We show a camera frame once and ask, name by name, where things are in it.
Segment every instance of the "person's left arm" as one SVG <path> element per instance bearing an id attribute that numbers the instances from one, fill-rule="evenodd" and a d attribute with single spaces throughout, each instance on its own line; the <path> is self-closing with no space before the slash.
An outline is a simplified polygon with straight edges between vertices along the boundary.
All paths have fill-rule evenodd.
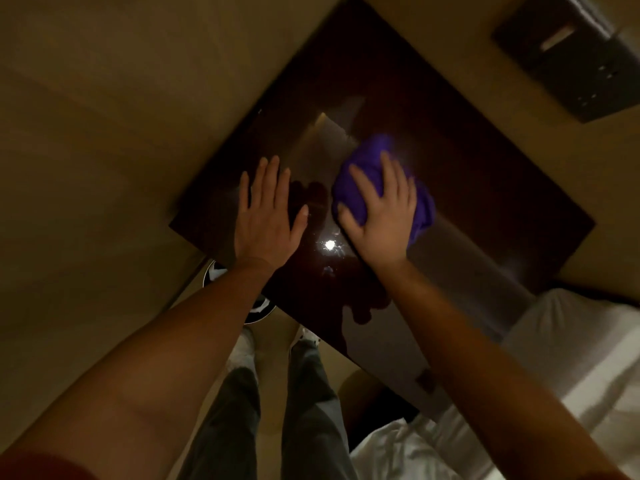
<path id="1" fill-rule="evenodd" d="M 163 480 L 255 298 L 300 243 L 308 208 L 290 228 L 289 174 L 284 170 L 278 181 L 278 158 L 262 159 L 249 206 L 244 173 L 235 266 L 117 346 L 12 449 L 64 458 L 100 480 Z"/>

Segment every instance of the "person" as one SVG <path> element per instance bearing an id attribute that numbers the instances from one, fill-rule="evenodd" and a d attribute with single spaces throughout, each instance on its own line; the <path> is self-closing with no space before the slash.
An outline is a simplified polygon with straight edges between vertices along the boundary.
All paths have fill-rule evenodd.
<path id="1" fill-rule="evenodd" d="M 367 204 L 359 226 L 339 220 L 408 323 L 433 374 L 508 479 L 622 479 L 564 406 L 407 260 L 415 183 L 382 154 L 384 191 L 350 172 Z M 183 479 L 255 478 L 260 416 L 251 338 L 243 321 L 273 272 L 298 247 L 308 208 L 290 227 L 290 171 L 261 159 L 249 202 L 240 179 L 235 266 L 126 339 L 64 393 L 0 460 L 2 478 L 163 480 L 194 427 L 204 396 L 229 358 L 231 372 L 180 473 Z M 316 339 L 291 349 L 282 477 L 355 479 L 335 393 Z"/>

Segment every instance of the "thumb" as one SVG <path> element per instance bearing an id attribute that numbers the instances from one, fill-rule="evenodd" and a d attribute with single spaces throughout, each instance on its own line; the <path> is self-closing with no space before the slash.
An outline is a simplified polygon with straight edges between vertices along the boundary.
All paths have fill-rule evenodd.
<path id="1" fill-rule="evenodd" d="M 296 220 L 293 222 L 293 227 L 291 228 L 291 247 L 292 253 L 296 252 L 298 246 L 300 245 L 300 240 L 302 239 L 302 234 L 307 228 L 307 221 L 309 217 L 309 207 L 307 204 L 302 206 L 298 215 L 296 216 Z"/>
<path id="2" fill-rule="evenodd" d="M 349 208 L 342 202 L 338 203 L 338 222 L 352 241 L 359 241 L 364 229 L 356 222 Z"/>

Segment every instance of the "finger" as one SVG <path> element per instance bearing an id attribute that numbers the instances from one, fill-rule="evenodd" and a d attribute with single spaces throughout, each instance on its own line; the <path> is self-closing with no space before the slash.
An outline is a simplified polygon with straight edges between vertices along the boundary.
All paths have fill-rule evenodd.
<path id="1" fill-rule="evenodd" d="M 269 165 L 267 165 L 267 170 L 264 173 L 264 183 L 262 184 L 262 202 L 260 202 L 261 207 L 270 207 L 273 208 L 273 204 L 275 201 L 276 195 L 276 185 L 278 183 L 278 166 L 280 165 L 280 158 L 278 156 L 274 156 Z"/>
<path id="2" fill-rule="evenodd" d="M 253 186 L 251 187 L 251 208 L 260 207 L 262 201 L 262 181 L 264 179 L 264 170 L 267 168 L 267 159 L 262 157 L 258 163 L 258 169 L 255 171 Z"/>
<path id="3" fill-rule="evenodd" d="M 398 160 L 394 160 L 394 170 L 396 171 L 396 178 L 398 182 L 398 200 L 405 203 L 409 199 L 409 184 L 406 181 L 404 168 L 402 168 L 402 165 L 400 165 Z"/>
<path id="4" fill-rule="evenodd" d="M 415 211 L 418 205 L 418 188 L 415 185 L 415 179 L 409 178 L 409 209 Z"/>
<path id="5" fill-rule="evenodd" d="M 391 201 L 396 201 L 398 184 L 396 172 L 391 164 L 391 158 L 389 158 L 388 152 L 382 152 L 380 154 L 380 162 L 382 163 L 382 177 L 385 183 L 385 191 L 383 192 L 382 197 Z"/>
<path id="6" fill-rule="evenodd" d="M 242 172 L 240 176 L 240 200 L 238 202 L 238 213 L 246 212 L 249 209 L 249 174 Z"/>
<path id="7" fill-rule="evenodd" d="M 300 209 L 298 215 L 296 216 L 296 220 L 293 221 L 293 227 L 291 228 L 291 253 L 293 254 L 298 249 L 300 245 L 300 239 L 302 239 L 302 234 L 305 232 L 307 228 L 307 222 L 309 218 L 309 206 L 304 204 L 302 209 Z"/>
<path id="8" fill-rule="evenodd" d="M 356 186 L 358 187 L 365 204 L 367 204 L 367 209 L 375 208 L 380 202 L 380 196 L 378 195 L 376 188 L 371 183 L 369 177 L 367 177 L 360 168 L 356 167 L 356 165 L 349 166 L 349 173 L 356 182 Z"/>
<path id="9" fill-rule="evenodd" d="M 362 238 L 364 229 L 356 222 L 349 208 L 342 202 L 338 204 L 338 222 L 354 243 Z"/>
<path id="10" fill-rule="evenodd" d="M 287 209 L 289 203 L 289 180 L 291 179 L 291 170 L 285 168 L 278 179 L 278 187 L 276 188 L 276 209 Z"/>

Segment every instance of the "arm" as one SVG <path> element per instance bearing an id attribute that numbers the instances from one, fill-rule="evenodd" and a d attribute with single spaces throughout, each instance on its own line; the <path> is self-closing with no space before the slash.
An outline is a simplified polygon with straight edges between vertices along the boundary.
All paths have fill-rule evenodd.
<path id="1" fill-rule="evenodd" d="M 13 446 L 60 456 L 100 480 L 164 480 L 272 273 L 307 225 L 289 227 L 289 170 L 262 159 L 248 205 L 241 177 L 237 262 L 228 273 L 126 339 L 71 386 Z"/>
<path id="2" fill-rule="evenodd" d="M 382 156 L 380 198 L 351 168 L 368 210 L 358 226 L 345 206 L 340 223 L 408 323 L 438 382 L 510 479 L 578 479 L 617 472 L 565 407 L 499 347 L 469 326 L 406 259 L 416 188 L 402 167 Z"/>

